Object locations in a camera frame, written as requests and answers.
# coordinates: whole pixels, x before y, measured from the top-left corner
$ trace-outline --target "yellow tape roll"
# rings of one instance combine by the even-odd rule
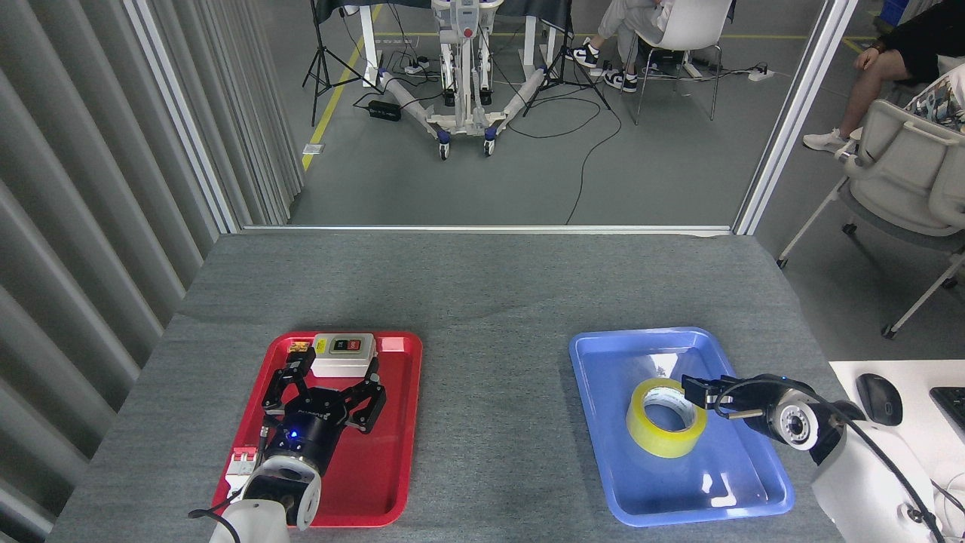
[[[683,420],[682,430],[664,430],[648,417],[646,406],[666,407]],[[663,458],[679,458],[697,444],[707,425],[707,411],[683,397],[683,387],[673,379],[654,378],[637,385],[626,410],[626,429],[637,445],[646,452]]]

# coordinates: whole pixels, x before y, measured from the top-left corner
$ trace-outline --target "gray chair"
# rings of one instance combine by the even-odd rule
[[[653,51],[663,49],[669,51],[694,51],[707,47],[717,49],[717,72],[714,74],[714,96],[710,105],[710,119],[714,118],[717,108],[717,87],[721,80],[721,50],[719,41],[724,31],[724,22],[731,10],[731,0],[676,0],[674,8],[667,19],[664,32],[656,27],[647,27],[637,36],[650,46],[647,55],[647,65],[644,69],[643,81],[640,85],[640,99],[637,102],[637,116],[633,122],[640,124],[640,109],[644,103],[644,89],[647,88],[650,61]],[[680,79],[680,66],[677,66],[676,81]]]
[[[827,205],[840,200],[879,230],[909,243],[947,252],[951,265],[894,324],[881,334],[891,339],[939,287],[957,284],[965,263],[965,134],[940,127],[885,101],[868,110],[854,152],[838,153],[844,176],[778,257],[791,249]],[[857,226],[842,228],[853,235]]]

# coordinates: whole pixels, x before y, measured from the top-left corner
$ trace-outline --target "table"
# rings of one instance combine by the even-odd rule
[[[384,529],[310,541],[841,541],[778,446],[789,513],[633,529],[607,509],[568,356],[577,333],[696,326],[740,376],[842,391],[750,237],[310,231],[223,236],[49,543],[202,542],[268,344],[296,329],[401,329],[424,344],[408,504]]]
[[[855,381],[874,373],[891,382],[901,395],[902,420],[890,429],[901,436],[936,483],[954,481],[965,488],[965,434],[953,426],[928,392],[934,386],[965,386],[965,360],[852,360],[833,361],[848,399],[861,406]]]
[[[362,25],[362,43],[365,50],[366,71],[363,85],[373,86],[378,72],[378,52],[375,50],[375,34],[372,29],[372,6],[377,4],[397,4],[412,8],[432,8],[431,0],[317,0],[319,22],[343,6],[358,6]],[[542,20],[550,25],[544,56],[552,56],[556,50],[556,30],[566,28],[569,17],[567,2],[560,0],[505,0],[496,14],[507,16],[526,16],[526,34],[523,50],[520,53],[523,71],[529,77],[534,69],[537,22]]]

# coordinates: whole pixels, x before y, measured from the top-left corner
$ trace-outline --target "hand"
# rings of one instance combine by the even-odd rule
[[[871,68],[871,65],[874,64],[874,61],[878,60],[878,55],[880,54],[881,51],[875,49],[874,47],[865,49],[865,52],[861,53],[858,55],[858,58],[854,59],[854,69],[864,71],[868,68]]]

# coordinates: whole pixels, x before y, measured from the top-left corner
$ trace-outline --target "floor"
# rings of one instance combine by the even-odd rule
[[[862,44],[876,36],[871,22],[881,3],[859,4],[805,132],[835,125],[853,81],[850,63]],[[446,161],[412,119],[392,123],[352,107],[356,101],[385,100],[366,97],[357,82],[319,97],[313,126],[311,81],[300,86],[316,48],[306,4],[264,0],[262,5],[292,137],[299,149],[307,143],[324,146],[319,155],[305,156],[306,186],[291,224],[671,226],[731,224],[822,3],[738,2],[721,41],[723,66],[740,70],[764,62],[775,76],[761,82],[744,74],[725,76],[713,121],[708,118],[712,83],[681,83],[675,93],[669,82],[651,82],[639,126],[630,115],[639,95],[621,96],[600,84],[613,108],[608,111],[593,90],[564,85],[539,94],[540,104],[499,136],[494,156],[483,155],[480,138],[461,136],[454,138]],[[574,0],[578,40],[595,30],[605,7],[605,2]],[[401,54],[413,50],[438,57],[428,11],[383,5],[373,12],[382,66],[397,69]],[[336,57],[361,67],[361,61],[354,62],[357,15],[335,14],[321,29]],[[518,86],[524,80],[517,53],[522,34],[522,18],[497,19],[490,44],[496,70],[489,111],[512,98],[509,83]],[[617,58],[614,42],[605,46],[604,58]],[[698,53],[698,60],[708,58]],[[333,81],[349,75],[334,57],[329,69]],[[437,61],[430,70],[438,70]],[[569,63],[565,75],[582,80]],[[410,79],[420,82],[418,76]],[[433,81],[412,89],[418,98],[438,92]],[[441,99],[422,104],[447,112]],[[795,150],[758,229],[761,244],[778,254],[840,172],[830,155]],[[845,212],[829,210],[785,269],[828,359],[965,358],[962,287],[937,292],[895,339],[879,335],[947,261],[870,226],[859,227],[849,238],[839,230],[846,219]]]

